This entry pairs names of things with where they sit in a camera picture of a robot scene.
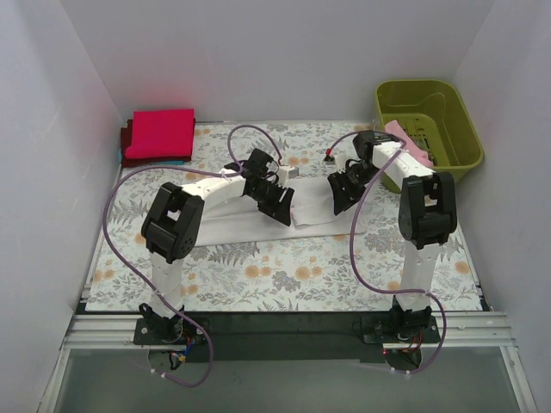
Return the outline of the white t shirt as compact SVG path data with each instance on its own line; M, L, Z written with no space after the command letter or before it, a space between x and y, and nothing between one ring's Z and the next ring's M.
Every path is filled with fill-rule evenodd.
M260 213L248 196L230 199L203 213L197 246L325 237L350 233L355 209L336 215L327 179L303 177L290 181L294 189L291 225L285 226Z

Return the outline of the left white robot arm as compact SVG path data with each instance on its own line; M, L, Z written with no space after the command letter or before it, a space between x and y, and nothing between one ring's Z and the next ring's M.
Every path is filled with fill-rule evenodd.
M295 167L280 165L255 149L248 159L229 163L199 182L161 186L141 228L155 286L150 302L139 306L148 332L162 342L181 340L185 327L176 312L183 310L183 259L195 247L203 213L246 196L260 213L289 226L294 190L286 184L297 175Z

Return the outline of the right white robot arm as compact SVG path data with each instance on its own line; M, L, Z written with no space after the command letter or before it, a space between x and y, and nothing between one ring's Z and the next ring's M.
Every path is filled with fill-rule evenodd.
M368 192L382 176L399 188L398 225L406 242L405 260L399 289L384 292L393 303L381 333L418 339L430 328L436 259L457 228L454 177L424 166L406 151L405 140L391 133L364 130L349 136L356 158L339 160L331 150L325 153L325 160L337 167L327 178L333 212L353 208L352 219L357 221Z

